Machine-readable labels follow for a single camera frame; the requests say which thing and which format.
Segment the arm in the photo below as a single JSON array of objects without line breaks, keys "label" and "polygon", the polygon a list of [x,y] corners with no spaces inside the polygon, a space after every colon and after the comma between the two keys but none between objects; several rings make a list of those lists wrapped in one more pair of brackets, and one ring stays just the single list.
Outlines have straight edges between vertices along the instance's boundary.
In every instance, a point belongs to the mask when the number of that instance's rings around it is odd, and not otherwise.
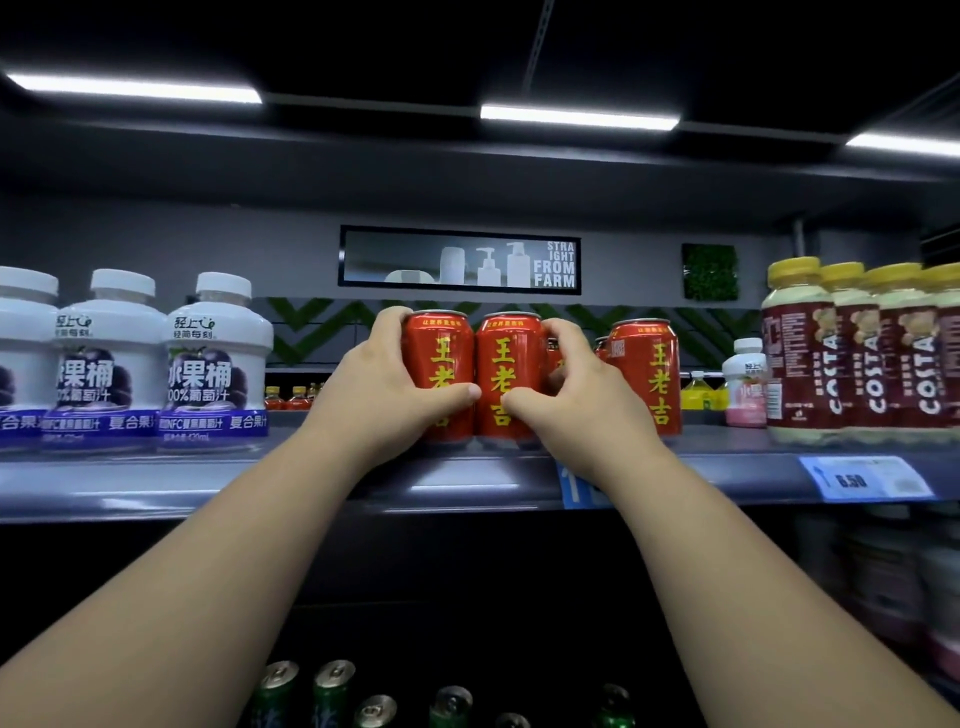
[{"label": "arm", "polygon": [[0,668],[0,725],[235,725],[341,502],[476,399],[416,389],[383,311],[304,425]]},{"label": "arm", "polygon": [[713,728],[924,728],[960,717],[657,437],[643,402],[569,322],[556,398],[504,405],[602,488],[643,553],[674,645]]}]

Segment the yellow bottle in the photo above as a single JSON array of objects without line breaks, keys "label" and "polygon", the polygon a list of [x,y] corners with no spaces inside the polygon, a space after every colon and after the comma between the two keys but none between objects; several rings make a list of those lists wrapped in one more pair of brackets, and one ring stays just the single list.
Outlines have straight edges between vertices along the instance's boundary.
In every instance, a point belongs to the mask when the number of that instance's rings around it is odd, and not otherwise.
[{"label": "yellow bottle", "polygon": [[680,390],[681,409],[713,409],[713,388],[707,384],[706,372],[690,372],[693,381]]}]

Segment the white bottle cap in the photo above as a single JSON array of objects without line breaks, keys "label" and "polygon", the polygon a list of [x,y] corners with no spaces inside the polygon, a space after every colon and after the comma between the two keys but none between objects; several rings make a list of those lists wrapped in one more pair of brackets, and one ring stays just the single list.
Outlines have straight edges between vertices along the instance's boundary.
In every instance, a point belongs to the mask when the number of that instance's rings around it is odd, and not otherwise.
[{"label": "white bottle cap", "polygon": [[763,339],[737,339],[733,342],[734,353],[755,353],[763,351]]},{"label": "white bottle cap", "polygon": [[201,273],[197,276],[197,293],[203,291],[217,291],[253,298],[253,286],[245,278],[230,273]]},{"label": "white bottle cap", "polygon": [[156,295],[156,281],[150,276],[133,271],[118,271],[114,268],[97,268],[90,278],[90,290],[116,288],[120,291],[141,293],[151,298]]},{"label": "white bottle cap", "polygon": [[6,265],[0,265],[0,286],[23,288],[27,291],[45,293],[48,296],[56,296],[60,290],[60,282],[56,276]]}]

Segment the beer can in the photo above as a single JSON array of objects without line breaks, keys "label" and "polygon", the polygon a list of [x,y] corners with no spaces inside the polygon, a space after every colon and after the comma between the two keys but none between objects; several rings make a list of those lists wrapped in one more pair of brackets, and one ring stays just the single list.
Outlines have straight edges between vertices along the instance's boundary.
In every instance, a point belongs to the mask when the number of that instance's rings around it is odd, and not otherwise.
[{"label": "beer can", "polygon": [[347,691],[356,667],[349,660],[334,660],[313,678],[313,728],[344,728],[349,722]]},{"label": "beer can", "polygon": [[467,728],[473,695],[466,688],[440,688],[430,706],[430,728]]},{"label": "beer can", "polygon": [[[473,381],[473,329],[460,311],[416,311],[403,325],[403,363],[420,389]],[[424,442],[456,443],[473,436],[473,408],[431,425]]]},{"label": "beer can", "polygon": [[297,674],[297,663],[284,660],[271,663],[263,670],[263,677],[253,692],[251,728],[289,728],[290,705]]},{"label": "beer can", "polygon": [[660,436],[679,435],[680,348],[666,319],[631,319],[613,325],[607,340],[608,364],[623,374],[646,402]]},{"label": "beer can", "polygon": [[500,398],[515,387],[544,390],[546,334],[540,316],[525,311],[489,314],[477,331],[476,434],[494,440],[536,441],[533,430],[511,417]]},{"label": "beer can", "polygon": [[394,722],[396,701],[389,695],[368,697],[353,714],[353,728],[384,728]]}]

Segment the display screen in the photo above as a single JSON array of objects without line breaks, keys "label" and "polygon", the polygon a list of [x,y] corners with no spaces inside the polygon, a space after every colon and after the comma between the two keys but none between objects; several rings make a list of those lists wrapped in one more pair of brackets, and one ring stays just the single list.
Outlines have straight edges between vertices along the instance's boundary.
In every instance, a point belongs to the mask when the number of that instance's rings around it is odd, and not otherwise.
[{"label": "display screen", "polygon": [[580,238],[340,228],[340,285],[580,295]]}]

